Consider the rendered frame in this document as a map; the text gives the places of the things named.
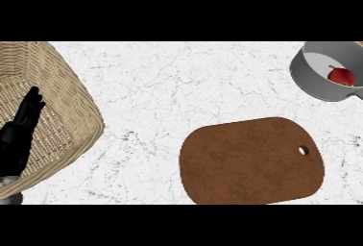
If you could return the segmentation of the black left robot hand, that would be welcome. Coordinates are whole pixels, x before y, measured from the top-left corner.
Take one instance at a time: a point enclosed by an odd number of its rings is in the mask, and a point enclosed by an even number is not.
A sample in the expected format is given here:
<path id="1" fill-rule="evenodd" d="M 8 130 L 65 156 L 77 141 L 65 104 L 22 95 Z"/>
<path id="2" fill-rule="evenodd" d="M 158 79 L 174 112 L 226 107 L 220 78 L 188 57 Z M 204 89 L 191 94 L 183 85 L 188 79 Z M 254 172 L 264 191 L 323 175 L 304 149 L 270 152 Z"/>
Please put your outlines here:
<path id="1" fill-rule="evenodd" d="M 0 129 L 0 177 L 18 176 L 28 162 L 33 134 L 46 102 L 40 89 L 27 92 L 15 119 Z"/>

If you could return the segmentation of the brown wooden cutting board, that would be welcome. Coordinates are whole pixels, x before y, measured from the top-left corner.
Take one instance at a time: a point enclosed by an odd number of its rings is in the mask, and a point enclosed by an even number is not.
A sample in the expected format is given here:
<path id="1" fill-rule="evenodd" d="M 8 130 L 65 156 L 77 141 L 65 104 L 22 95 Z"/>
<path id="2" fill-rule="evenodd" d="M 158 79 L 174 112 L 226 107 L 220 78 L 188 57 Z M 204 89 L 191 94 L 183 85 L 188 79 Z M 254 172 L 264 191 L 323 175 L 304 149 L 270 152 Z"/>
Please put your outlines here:
<path id="1" fill-rule="evenodd" d="M 313 139 L 282 117 L 193 130 L 182 145 L 179 164 L 185 190 L 202 205 L 301 199 L 323 183 L 323 160 Z"/>

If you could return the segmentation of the grey pot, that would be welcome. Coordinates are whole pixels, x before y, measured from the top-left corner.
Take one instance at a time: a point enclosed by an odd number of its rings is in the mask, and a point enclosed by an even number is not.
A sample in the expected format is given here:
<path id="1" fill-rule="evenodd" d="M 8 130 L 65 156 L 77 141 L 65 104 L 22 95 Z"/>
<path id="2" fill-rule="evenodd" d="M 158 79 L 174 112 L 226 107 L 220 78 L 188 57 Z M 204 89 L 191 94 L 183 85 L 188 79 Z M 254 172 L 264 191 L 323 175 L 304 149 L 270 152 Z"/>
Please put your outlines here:
<path id="1" fill-rule="evenodd" d="M 328 79 L 337 69 L 348 70 L 354 83 L 344 86 Z M 289 64 L 292 79 L 314 98 L 340 102 L 350 96 L 363 100 L 363 45 L 356 41 L 307 41 Z"/>

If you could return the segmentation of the red pear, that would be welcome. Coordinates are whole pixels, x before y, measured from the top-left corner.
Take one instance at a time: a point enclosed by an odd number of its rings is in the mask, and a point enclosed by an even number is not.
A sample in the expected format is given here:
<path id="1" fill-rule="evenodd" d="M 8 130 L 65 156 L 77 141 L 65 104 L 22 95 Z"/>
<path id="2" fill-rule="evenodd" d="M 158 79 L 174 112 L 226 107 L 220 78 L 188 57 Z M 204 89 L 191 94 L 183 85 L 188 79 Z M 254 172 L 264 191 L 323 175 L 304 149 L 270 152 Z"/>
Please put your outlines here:
<path id="1" fill-rule="evenodd" d="M 332 71 L 328 74 L 328 79 L 343 85 L 343 86 L 354 86 L 354 74 L 345 68 L 338 68 L 337 66 L 331 65 Z"/>

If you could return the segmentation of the tan wicker basket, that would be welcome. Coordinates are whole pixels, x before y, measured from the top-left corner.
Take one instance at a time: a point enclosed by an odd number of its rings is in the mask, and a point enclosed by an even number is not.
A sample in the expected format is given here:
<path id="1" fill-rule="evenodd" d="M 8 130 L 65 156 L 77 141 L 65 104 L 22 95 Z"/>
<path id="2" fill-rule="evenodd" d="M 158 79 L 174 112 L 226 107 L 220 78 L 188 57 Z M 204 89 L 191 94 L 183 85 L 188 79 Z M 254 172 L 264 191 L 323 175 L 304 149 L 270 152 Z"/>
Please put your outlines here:
<path id="1" fill-rule="evenodd" d="M 0 184 L 0 199 L 44 181 L 89 151 L 103 119 L 87 89 L 46 41 L 0 41 L 0 127 L 15 117 L 33 87 L 46 101 L 27 167 L 16 181 Z"/>

